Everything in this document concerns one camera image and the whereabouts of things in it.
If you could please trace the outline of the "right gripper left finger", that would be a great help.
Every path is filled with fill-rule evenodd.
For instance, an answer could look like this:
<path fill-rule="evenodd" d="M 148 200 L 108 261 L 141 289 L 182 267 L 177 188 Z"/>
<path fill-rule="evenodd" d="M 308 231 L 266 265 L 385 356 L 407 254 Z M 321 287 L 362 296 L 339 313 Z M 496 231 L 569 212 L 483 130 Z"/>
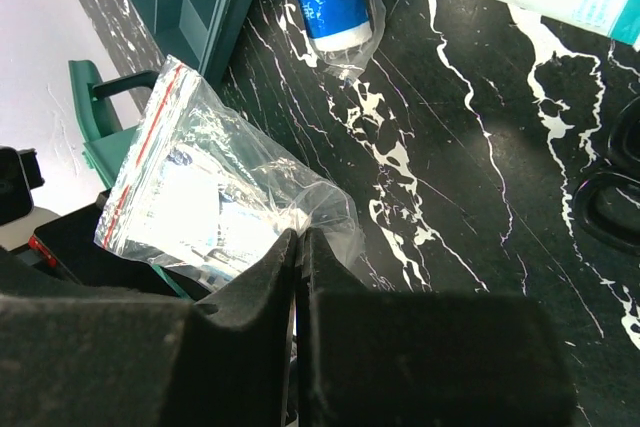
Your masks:
<path fill-rule="evenodd" d="M 51 278 L 1 255 L 5 426 L 281 426 L 295 245 L 286 231 L 192 303 Z"/>

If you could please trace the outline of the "clear plastic packet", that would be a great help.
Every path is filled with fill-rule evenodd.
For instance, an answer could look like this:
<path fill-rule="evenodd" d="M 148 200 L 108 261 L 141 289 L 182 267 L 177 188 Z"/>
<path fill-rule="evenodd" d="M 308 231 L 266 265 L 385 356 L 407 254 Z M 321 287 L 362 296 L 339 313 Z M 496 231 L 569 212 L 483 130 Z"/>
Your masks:
<path fill-rule="evenodd" d="M 345 266 L 363 253 L 353 198 L 225 106 L 196 70 L 168 57 L 95 243 L 218 286 L 258 262 L 285 231 L 310 228 Z"/>

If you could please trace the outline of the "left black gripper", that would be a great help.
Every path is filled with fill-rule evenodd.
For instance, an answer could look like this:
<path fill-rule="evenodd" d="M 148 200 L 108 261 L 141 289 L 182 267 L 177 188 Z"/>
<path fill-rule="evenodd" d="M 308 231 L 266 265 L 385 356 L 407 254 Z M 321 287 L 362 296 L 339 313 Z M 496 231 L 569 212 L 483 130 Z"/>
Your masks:
<path fill-rule="evenodd" d="M 108 190 L 93 203 L 58 215 L 34 204 L 32 191 L 43 185 L 35 150 L 1 148 L 2 248 L 49 276 L 79 285 L 200 298 L 200 286 L 186 277 L 119 258 L 94 242 Z"/>

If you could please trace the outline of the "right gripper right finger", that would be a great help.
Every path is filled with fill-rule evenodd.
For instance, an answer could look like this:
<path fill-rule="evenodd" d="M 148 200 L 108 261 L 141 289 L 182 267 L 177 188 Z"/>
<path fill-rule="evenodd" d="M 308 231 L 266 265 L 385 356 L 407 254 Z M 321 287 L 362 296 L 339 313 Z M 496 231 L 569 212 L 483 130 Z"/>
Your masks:
<path fill-rule="evenodd" d="M 297 262 L 303 426 L 569 426 L 576 394 L 528 298 L 366 288 L 318 229 Z"/>

